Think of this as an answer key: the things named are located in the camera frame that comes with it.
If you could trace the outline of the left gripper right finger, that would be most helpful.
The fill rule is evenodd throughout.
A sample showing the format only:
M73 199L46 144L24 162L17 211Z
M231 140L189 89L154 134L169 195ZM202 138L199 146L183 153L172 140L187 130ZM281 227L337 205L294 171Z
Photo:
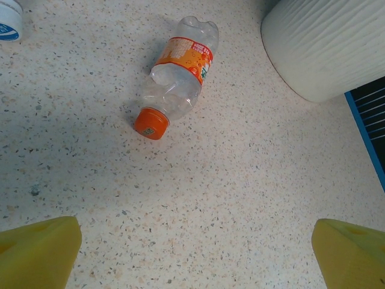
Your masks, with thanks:
M319 219L312 248L327 288L384 288L384 232Z

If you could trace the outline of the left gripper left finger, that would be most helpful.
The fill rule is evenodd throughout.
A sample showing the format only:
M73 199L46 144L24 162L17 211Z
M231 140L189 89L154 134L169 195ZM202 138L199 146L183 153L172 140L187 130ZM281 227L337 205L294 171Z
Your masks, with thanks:
M1 288L65 288L81 243L72 216L1 232Z

